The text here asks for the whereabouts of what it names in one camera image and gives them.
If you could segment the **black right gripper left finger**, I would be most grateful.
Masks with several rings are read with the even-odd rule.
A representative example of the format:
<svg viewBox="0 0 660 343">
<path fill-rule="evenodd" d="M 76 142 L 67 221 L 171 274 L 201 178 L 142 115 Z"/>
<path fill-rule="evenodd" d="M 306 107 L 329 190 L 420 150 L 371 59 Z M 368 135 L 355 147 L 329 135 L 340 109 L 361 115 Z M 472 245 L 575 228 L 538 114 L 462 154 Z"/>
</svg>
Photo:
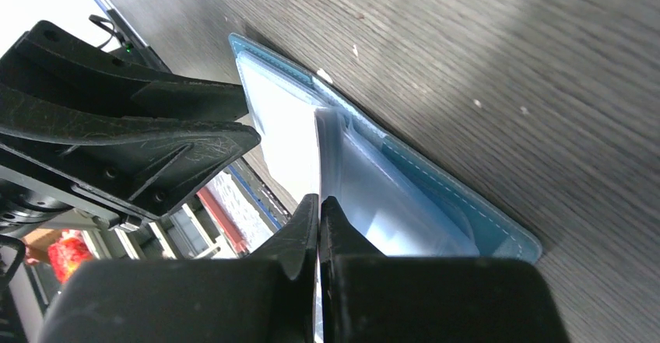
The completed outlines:
<svg viewBox="0 0 660 343">
<path fill-rule="evenodd" d="M 40 342 L 312 342 L 319 198 L 240 259 L 98 260 L 49 307 Z"/>
</svg>

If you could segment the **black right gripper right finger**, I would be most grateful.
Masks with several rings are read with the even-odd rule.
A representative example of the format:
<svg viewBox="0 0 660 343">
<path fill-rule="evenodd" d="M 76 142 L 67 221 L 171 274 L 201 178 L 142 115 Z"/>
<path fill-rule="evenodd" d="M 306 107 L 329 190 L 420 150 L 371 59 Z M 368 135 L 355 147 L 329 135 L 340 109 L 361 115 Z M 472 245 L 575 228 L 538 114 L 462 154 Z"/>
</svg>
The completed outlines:
<svg viewBox="0 0 660 343">
<path fill-rule="evenodd" d="M 566 342 L 545 280 L 492 257 L 388 257 L 321 205 L 319 261 L 326 342 Z"/>
</svg>

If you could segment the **blue leather card holder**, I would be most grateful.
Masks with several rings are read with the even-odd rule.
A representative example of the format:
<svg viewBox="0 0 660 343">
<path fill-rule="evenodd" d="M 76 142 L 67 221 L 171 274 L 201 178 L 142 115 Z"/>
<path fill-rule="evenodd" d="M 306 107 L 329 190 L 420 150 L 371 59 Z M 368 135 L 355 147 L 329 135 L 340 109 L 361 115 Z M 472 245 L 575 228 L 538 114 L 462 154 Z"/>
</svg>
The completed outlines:
<svg viewBox="0 0 660 343">
<path fill-rule="evenodd" d="M 336 198 L 389 256 L 540 259 L 527 229 L 320 77 L 246 37 L 229 42 L 267 171 L 292 198 Z"/>
</svg>

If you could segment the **black card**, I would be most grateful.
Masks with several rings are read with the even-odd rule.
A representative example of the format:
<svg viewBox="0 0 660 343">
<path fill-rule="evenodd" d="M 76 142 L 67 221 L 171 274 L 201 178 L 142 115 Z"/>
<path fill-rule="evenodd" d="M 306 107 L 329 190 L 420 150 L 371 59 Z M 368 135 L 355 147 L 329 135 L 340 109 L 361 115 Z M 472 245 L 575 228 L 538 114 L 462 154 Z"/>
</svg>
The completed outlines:
<svg viewBox="0 0 660 343">
<path fill-rule="evenodd" d="M 314 342 L 324 342 L 320 262 L 316 261 L 314 288 Z"/>
</svg>

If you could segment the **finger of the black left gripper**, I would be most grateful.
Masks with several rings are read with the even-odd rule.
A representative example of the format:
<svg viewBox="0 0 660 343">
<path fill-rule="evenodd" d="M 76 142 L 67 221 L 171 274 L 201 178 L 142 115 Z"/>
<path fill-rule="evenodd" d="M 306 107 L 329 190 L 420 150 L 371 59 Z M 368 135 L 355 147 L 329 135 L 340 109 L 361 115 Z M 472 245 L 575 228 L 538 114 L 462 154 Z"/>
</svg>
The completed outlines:
<svg viewBox="0 0 660 343">
<path fill-rule="evenodd" d="M 107 117 L 237 121 L 248 113 L 239 85 L 122 60 L 46 20 L 1 58 L 1 116 L 34 116 L 37 100 Z"/>
<path fill-rule="evenodd" d="M 259 143 L 238 85 L 184 85 L 139 102 L 155 117 L 91 114 L 1 88 L 1 225 L 73 208 L 112 226 L 177 211 Z"/>
</svg>

